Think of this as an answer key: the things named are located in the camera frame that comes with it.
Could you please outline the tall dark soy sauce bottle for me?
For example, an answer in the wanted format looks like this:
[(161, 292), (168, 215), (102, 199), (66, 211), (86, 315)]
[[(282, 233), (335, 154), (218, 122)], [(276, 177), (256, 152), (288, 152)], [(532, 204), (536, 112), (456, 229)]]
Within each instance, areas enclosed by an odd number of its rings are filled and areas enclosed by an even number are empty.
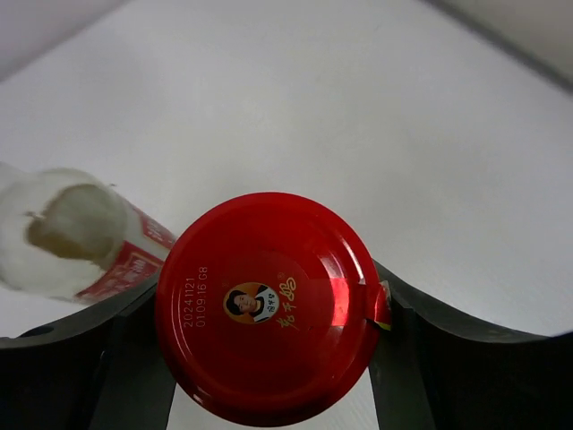
[(158, 272), (174, 243), (84, 171), (1, 165), (1, 281), (9, 289), (92, 305)]

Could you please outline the red lid sauce jar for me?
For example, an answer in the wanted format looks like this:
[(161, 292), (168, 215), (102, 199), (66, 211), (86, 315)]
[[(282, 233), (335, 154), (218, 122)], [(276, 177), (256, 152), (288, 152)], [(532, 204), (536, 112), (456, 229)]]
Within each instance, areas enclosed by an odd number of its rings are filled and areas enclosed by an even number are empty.
[(225, 420), (288, 426), (334, 405), (391, 326), (390, 291), (335, 212), (250, 193), (198, 218), (157, 287), (156, 327), (182, 389)]

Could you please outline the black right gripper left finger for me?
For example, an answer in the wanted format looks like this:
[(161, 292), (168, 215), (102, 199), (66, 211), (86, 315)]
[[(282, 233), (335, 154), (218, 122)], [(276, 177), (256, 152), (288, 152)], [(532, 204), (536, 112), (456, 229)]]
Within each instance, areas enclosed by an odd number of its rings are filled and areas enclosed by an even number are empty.
[(3, 429), (164, 429), (175, 392), (154, 323), (158, 275), (1, 339)]

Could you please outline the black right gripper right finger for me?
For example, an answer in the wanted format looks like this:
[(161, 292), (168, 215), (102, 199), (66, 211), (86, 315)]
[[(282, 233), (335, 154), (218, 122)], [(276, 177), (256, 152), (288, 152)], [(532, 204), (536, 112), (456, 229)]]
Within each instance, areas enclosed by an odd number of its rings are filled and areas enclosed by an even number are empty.
[(466, 314), (384, 268), (392, 328), (369, 374), (380, 429), (570, 429), (572, 335)]

